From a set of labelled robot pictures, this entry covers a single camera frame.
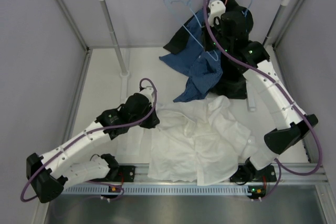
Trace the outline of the light blue hanger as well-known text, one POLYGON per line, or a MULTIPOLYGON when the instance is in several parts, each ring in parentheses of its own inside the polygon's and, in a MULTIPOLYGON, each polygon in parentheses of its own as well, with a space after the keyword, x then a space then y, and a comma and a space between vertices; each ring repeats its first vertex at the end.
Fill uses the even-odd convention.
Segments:
POLYGON ((163 0, 163 3, 181 27, 164 46, 169 54, 160 60, 171 67, 186 67, 201 61, 219 64, 220 54, 216 50, 205 51, 201 43, 203 10, 194 11, 192 0, 163 0))

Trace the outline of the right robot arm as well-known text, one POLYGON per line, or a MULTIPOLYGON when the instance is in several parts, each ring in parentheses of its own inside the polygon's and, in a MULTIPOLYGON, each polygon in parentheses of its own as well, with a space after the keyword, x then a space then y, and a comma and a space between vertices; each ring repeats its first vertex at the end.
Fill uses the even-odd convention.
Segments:
POLYGON ((249 40, 253 26, 251 14, 233 11, 210 18, 204 10, 203 17, 205 49, 219 50, 226 59, 224 65, 254 87, 275 124, 275 129, 264 136, 263 145, 238 170, 238 177, 244 181, 257 180, 267 166, 309 133, 321 153, 320 142, 314 130, 318 123, 317 117, 307 114, 290 96, 263 45, 249 40))

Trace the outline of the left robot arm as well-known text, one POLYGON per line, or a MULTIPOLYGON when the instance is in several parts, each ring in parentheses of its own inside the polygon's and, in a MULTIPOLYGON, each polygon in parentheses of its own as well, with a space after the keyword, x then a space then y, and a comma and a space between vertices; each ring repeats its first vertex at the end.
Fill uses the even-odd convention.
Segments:
POLYGON ((156 100, 153 88, 141 88, 118 108, 103 111, 63 145, 42 155, 29 155, 26 176, 35 197, 41 203, 47 203, 74 185, 91 180, 111 182, 117 179, 120 165, 112 154, 101 154, 86 162, 80 160, 109 141, 139 140, 145 129, 155 128, 160 122, 155 111, 156 100))

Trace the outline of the white shirt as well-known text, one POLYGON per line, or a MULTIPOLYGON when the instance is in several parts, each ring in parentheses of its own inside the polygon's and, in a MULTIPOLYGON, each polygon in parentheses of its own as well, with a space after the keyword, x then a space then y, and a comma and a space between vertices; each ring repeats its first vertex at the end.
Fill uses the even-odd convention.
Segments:
POLYGON ((117 159, 154 165, 238 165, 257 150, 251 130, 230 111, 225 96, 158 107, 160 123, 139 140, 117 140, 117 159))

